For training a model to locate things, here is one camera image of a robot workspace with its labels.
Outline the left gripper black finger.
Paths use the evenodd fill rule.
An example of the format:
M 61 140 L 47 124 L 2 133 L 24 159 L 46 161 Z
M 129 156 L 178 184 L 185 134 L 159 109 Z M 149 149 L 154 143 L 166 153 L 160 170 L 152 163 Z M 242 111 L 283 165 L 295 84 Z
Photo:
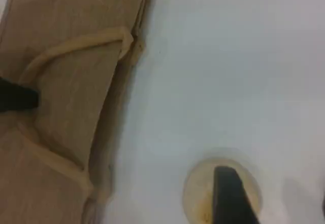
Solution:
M 25 111 L 39 106 L 39 93 L 1 77 L 1 113 Z

